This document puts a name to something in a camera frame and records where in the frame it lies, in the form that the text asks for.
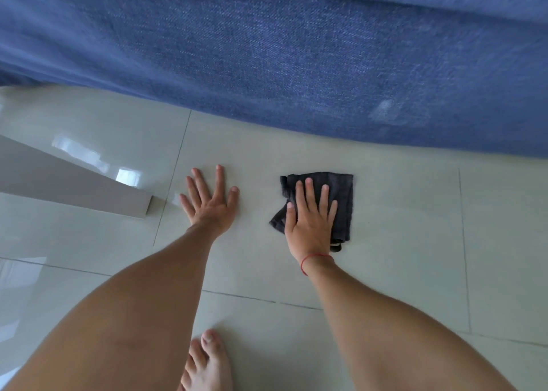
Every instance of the bracelet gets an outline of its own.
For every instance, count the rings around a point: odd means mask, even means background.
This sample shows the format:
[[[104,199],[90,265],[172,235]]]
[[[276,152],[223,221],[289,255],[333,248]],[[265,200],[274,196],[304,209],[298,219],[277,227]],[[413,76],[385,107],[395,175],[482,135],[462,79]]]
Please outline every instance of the bracelet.
[[[308,277],[308,274],[306,274],[306,273],[305,273],[305,270],[303,270],[303,264],[305,263],[306,259],[307,259],[307,258],[310,258],[310,257],[329,257],[329,258],[331,258],[333,261],[335,261],[335,259],[334,259],[332,256],[330,256],[329,254],[320,254],[320,253],[317,253],[317,254],[309,254],[309,255],[307,255],[307,256],[306,256],[305,258],[303,258],[303,260],[301,261],[301,271],[302,271],[303,274],[304,274],[305,276],[307,276],[307,277]]]

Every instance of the left hand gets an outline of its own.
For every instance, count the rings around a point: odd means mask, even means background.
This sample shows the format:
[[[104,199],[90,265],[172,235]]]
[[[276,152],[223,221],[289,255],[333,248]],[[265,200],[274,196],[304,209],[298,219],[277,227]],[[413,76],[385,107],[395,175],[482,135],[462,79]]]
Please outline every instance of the left hand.
[[[225,173],[223,166],[217,165],[215,192],[213,196],[204,180],[200,169],[193,168],[192,174],[186,177],[188,197],[180,194],[181,206],[188,215],[192,226],[206,225],[214,231],[215,236],[226,232],[234,218],[238,208],[238,188],[230,188],[228,200],[225,200]]]

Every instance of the white tile floor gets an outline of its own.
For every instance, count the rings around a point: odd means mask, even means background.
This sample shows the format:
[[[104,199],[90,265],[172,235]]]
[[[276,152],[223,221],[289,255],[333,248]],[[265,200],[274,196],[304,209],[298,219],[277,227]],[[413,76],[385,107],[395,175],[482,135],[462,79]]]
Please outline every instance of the white tile floor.
[[[548,383],[546,160],[307,136],[65,87],[9,90],[0,134],[111,178],[132,171],[157,197],[137,220],[0,194],[0,387],[72,305],[183,233],[176,194],[191,167],[211,177],[217,163],[241,207],[214,246],[195,332],[223,333],[238,390],[352,389],[267,224],[278,176],[320,170],[355,175],[342,267],[462,333],[520,391]]]

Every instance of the dark gray towel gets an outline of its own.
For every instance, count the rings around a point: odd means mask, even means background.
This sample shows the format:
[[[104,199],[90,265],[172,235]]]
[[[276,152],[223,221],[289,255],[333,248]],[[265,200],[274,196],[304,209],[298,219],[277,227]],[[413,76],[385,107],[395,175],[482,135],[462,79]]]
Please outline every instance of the dark gray towel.
[[[323,185],[329,185],[329,205],[337,200],[338,208],[333,229],[331,231],[331,251],[338,252],[341,250],[341,245],[345,241],[350,240],[350,221],[352,219],[353,205],[353,179],[352,174],[340,174],[331,172],[316,172],[306,174],[290,174],[289,176],[280,176],[282,183],[282,195],[287,198],[287,202],[291,201],[297,210],[297,202],[295,201],[295,186],[301,180],[304,184],[305,179],[311,177],[314,181],[314,194],[316,195],[316,203],[319,203],[319,197],[322,192]],[[287,202],[279,212],[270,220],[270,225],[282,234],[285,230],[285,214],[287,213]]]

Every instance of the foot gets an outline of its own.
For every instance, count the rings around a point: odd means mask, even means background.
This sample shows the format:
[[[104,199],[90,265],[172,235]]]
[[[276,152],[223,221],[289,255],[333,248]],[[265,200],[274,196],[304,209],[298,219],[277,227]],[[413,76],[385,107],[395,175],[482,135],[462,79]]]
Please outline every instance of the foot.
[[[232,391],[229,357],[214,330],[190,341],[181,385],[185,391]]]

